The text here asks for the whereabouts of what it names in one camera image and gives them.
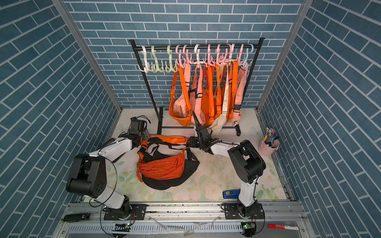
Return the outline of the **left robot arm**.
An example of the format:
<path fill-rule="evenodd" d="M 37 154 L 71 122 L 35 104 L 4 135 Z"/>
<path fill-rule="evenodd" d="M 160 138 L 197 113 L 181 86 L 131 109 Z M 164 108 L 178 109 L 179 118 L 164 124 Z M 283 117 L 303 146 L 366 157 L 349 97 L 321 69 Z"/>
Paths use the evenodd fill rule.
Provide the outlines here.
<path fill-rule="evenodd" d="M 109 139 L 96 151 L 77 154 L 71 165 L 66 191 L 94 199 L 116 220 L 130 219 L 132 208 L 129 198 L 107 184 L 106 162 L 114 167 L 115 162 L 126 152 L 139 147 L 144 139 L 148 139 L 148 123 L 150 120 L 144 115 L 132 117 L 126 132 Z"/>

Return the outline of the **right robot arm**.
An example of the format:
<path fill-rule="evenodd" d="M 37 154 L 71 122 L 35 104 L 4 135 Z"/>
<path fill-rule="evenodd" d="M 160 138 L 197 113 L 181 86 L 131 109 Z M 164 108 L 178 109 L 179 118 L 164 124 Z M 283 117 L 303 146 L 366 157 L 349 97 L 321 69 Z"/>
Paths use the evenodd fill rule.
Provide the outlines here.
<path fill-rule="evenodd" d="M 211 132 L 198 121 L 193 113 L 196 136 L 189 138 L 187 146 L 199 148 L 212 155 L 230 158 L 236 174 L 241 180 L 240 194 L 237 200 L 237 211 L 242 218 L 265 219 L 262 205 L 255 197 L 258 179 L 266 169 L 266 163 L 248 140 L 240 143 L 228 143 L 212 138 Z"/>

